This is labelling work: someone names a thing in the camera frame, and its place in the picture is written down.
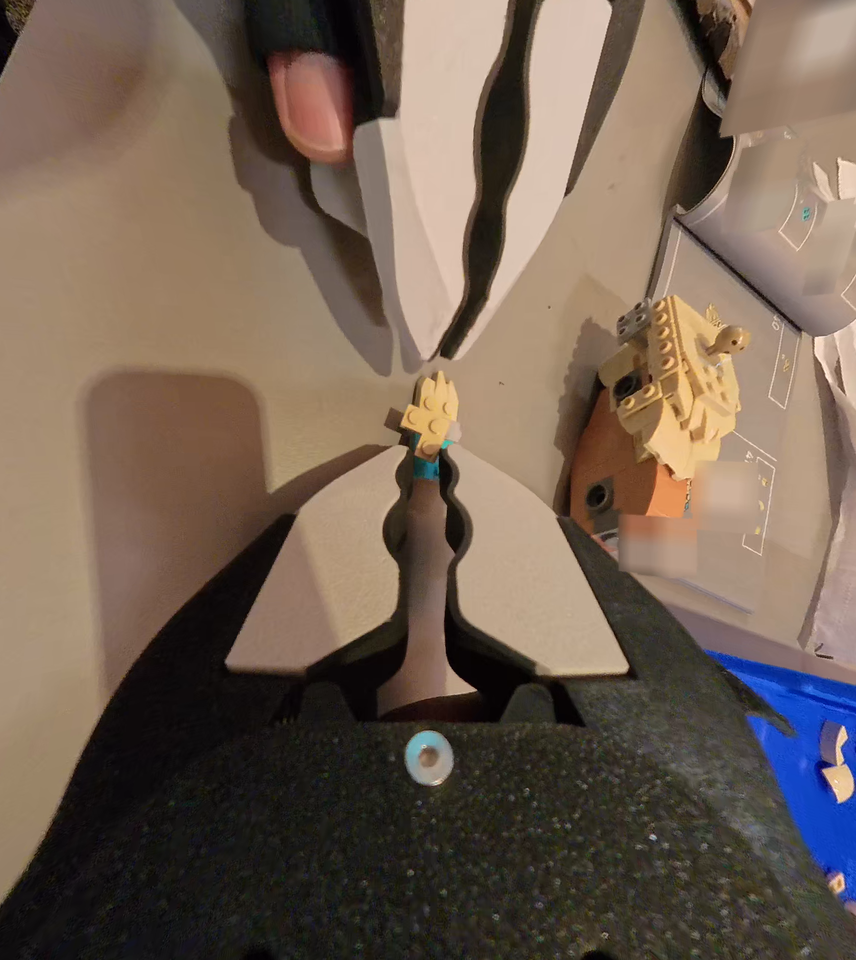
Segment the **tan square brick plate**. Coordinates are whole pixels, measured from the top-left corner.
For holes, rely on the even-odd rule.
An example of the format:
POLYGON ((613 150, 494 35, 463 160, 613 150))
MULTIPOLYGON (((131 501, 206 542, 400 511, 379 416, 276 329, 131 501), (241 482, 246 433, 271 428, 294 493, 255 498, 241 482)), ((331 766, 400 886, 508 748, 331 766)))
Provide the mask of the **tan square brick plate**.
POLYGON ((410 403, 402 414, 400 429, 412 435, 419 436, 425 446, 440 447, 445 439, 447 427, 451 419, 442 415, 432 414, 410 403))

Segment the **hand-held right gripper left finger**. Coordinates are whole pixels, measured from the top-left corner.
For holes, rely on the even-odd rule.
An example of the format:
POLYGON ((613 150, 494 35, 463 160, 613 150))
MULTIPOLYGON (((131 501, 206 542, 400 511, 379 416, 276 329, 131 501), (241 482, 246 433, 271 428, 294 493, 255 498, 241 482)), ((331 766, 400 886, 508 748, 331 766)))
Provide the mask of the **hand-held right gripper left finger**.
POLYGON ((389 447, 304 504, 227 655, 227 668, 305 675, 395 614, 401 574, 385 523, 402 503, 397 473, 408 453, 389 447))

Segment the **tan pointed brick piece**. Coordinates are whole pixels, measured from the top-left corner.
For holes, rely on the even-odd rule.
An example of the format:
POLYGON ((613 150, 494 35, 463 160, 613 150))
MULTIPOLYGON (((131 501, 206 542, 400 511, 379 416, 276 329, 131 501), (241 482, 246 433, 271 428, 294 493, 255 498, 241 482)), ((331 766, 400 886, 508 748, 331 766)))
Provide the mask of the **tan pointed brick piece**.
POLYGON ((426 376, 418 386, 417 405, 432 414, 454 421, 458 417, 458 392, 442 370, 426 376))

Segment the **large blue plastic bin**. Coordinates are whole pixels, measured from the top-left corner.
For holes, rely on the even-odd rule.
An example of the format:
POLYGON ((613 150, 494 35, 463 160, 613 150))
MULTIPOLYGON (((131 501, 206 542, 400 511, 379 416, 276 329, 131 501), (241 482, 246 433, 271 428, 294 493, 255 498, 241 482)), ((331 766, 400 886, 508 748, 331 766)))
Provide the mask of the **large blue plastic bin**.
POLYGON ((824 871, 844 874, 842 897, 856 902, 856 685, 729 654, 710 655, 793 726, 795 736, 788 737, 768 721, 750 720, 813 857, 824 871), (825 722, 844 726, 849 735, 844 758, 855 790, 845 803, 837 802, 819 771, 825 722))

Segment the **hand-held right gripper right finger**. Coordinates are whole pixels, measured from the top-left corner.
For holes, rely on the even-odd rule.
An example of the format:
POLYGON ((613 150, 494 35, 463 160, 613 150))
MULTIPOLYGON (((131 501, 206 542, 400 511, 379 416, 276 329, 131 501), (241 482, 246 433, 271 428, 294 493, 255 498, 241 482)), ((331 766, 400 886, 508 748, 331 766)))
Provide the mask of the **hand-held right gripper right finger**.
POLYGON ((629 664, 552 508, 463 447, 443 452, 458 522, 449 610, 537 677, 619 677, 629 664))

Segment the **tan brown brick ship model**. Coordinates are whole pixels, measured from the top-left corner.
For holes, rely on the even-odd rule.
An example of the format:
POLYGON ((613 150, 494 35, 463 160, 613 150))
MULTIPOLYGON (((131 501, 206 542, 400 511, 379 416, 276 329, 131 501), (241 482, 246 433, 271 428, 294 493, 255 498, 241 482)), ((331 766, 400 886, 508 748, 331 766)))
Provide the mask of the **tan brown brick ship model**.
POLYGON ((690 514, 696 470, 719 459, 742 410, 734 358, 752 340, 674 294, 639 302, 616 331, 570 472, 570 516, 599 540, 621 516, 690 514))

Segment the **grey desk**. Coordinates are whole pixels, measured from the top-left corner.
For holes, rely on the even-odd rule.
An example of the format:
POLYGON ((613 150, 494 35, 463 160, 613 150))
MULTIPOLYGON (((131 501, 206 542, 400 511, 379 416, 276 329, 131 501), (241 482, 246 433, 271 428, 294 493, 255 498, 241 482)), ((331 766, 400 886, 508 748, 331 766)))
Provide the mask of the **grey desk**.
MULTIPOLYGON (((226 667, 420 364, 242 19, 38 2, 0 80, 0 958, 856 958, 748 722, 783 718, 571 520, 624 676, 537 677, 449 613, 486 717, 377 717, 409 451, 395 614, 305 675, 226 667)), ((661 151, 587 162, 455 364, 455 448, 553 511, 576 336, 654 246, 588 176, 661 151)))

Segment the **person's left hand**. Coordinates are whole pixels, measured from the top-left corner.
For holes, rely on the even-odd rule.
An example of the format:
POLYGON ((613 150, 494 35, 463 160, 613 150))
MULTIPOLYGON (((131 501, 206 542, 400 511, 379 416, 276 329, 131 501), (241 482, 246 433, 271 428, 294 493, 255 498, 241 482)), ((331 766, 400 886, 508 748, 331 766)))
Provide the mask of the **person's left hand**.
POLYGON ((310 162, 348 162, 354 131, 350 69, 319 52, 270 54, 266 66, 279 123, 291 146, 310 162))

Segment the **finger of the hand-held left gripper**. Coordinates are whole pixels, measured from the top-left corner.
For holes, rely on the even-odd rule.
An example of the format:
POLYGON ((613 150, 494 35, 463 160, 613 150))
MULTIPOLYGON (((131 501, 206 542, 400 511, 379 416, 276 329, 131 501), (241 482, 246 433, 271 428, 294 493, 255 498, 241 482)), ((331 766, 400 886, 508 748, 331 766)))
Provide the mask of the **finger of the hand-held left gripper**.
POLYGON ((352 158, 313 162, 311 186, 327 215, 367 239, 386 318, 403 350, 428 361, 465 290, 474 130, 509 2, 404 3, 397 113, 356 117, 352 158))
POLYGON ((611 18, 606 1, 508 4, 476 117, 465 290, 443 336, 445 359, 477 341, 554 222, 611 18))

